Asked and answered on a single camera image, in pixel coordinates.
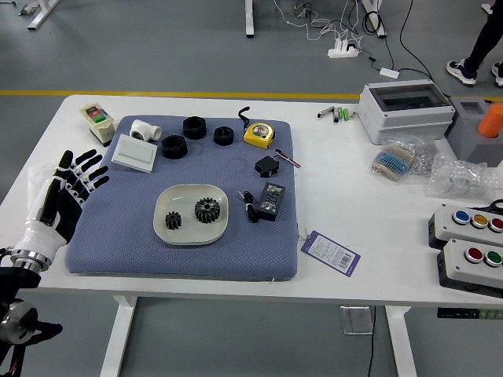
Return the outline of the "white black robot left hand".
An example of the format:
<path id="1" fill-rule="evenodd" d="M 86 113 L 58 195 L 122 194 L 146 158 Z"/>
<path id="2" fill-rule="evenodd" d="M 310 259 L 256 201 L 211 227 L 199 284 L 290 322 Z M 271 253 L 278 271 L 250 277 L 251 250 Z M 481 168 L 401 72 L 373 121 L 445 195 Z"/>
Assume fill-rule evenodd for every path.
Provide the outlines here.
<path id="1" fill-rule="evenodd" d="M 75 157 L 67 150 L 53 174 L 42 184 L 28 211 L 26 231 L 17 250 L 42 254 L 52 260 L 57 250 L 72 239 L 83 204 L 98 187 L 107 183 L 108 166 L 91 149 Z"/>

